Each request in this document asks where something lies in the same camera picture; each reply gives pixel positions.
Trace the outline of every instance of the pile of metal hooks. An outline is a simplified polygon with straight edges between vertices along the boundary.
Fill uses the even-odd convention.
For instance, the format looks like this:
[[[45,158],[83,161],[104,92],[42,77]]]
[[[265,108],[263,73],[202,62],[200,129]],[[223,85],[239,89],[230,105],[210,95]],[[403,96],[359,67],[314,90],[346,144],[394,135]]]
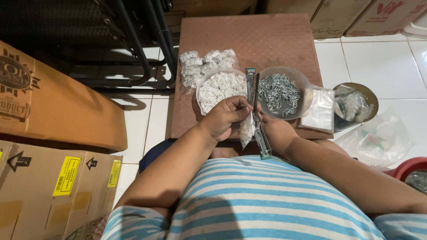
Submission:
[[[260,81],[258,87],[258,100],[267,102],[268,110],[277,114],[282,104],[279,100],[286,102],[290,108],[282,111],[282,117],[296,112],[299,99],[298,89],[295,81],[290,82],[285,74],[273,74]]]

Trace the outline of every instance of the brown mat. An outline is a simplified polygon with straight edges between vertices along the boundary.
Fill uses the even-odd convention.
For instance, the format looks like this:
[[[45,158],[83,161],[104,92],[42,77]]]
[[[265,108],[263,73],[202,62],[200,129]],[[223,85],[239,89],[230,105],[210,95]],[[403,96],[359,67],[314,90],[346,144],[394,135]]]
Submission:
[[[183,18],[179,54],[197,51],[203,57],[212,50],[232,48],[240,71],[255,67],[260,72],[268,67],[288,66],[302,72],[317,86],[323,86],[319,63],[307,14],[266,14]],[[181,66],[176,77],[172,138],[180,137],[201,119],[196,93],[182,88]],[[296,126],[296,121],[289,121]],[[333,138],[333,135],[296,129],[302,138]]]

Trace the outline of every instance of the cardboard box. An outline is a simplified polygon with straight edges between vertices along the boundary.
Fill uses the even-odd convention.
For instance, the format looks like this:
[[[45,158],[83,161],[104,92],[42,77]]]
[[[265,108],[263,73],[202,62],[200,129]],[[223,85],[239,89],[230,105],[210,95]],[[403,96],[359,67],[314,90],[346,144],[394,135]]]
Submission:
[[[267,0],[264,13],[307,13],[311,18],[322,0]]]
[[[254,14],[257,0],[174,0],[166,22],[172,32],[181,31],[181,19]]]
[[[0,132],[127,148],[119,104],[0,41]]]
[[[93,232],[93,220],[111,211],[122,157],[1,140],[0,150],[2,239],[61,240],[79,229]]]
[[[346,37],[392,35],[427,9],[427,0],[373,0],[346,31]]]
[[[339,38],[371,0],[323,0],[311,20],[314,39]]]

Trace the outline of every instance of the blue and white striped shirt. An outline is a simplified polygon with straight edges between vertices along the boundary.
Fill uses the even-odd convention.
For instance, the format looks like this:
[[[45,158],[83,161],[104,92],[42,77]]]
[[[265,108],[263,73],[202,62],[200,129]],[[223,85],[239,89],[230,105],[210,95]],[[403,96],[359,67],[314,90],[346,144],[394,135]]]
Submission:
[[[150,208],[115,209],[102,240],[427,239],[427,214],[372,222],[321,178],[279,158],[205,162],[168,222]]]

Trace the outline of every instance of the white tile floor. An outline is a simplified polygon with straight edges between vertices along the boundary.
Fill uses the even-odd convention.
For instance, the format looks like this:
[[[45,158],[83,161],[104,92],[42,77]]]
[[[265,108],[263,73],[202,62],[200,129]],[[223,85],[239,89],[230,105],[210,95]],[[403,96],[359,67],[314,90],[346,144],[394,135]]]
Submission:
[[[335,38],[315,41],[320,71],[325,87],[342,82],[357,82],[372,89],[380,103],[378,113],[393,106],[400,114],[410,134],[417,142],[406,159],[427,156],[427,41],[403,35]],[[159,48],[145,49],[151,59],[163,59]],[[104,59],[126,52],[114,50]],[[141,71],[129,69],[127,76],[114,70],[102,70],[108,77],[133,78]],[[152,80],[168,79],[165,66],[153,69]],[[170,136],[174,96],[125,95],[112,96],[125,105],[129,148],[123,154],[116,198],[118,199],[135,178],[138,161],[154,145]],[[335,134],[335,139],[347,129]]]

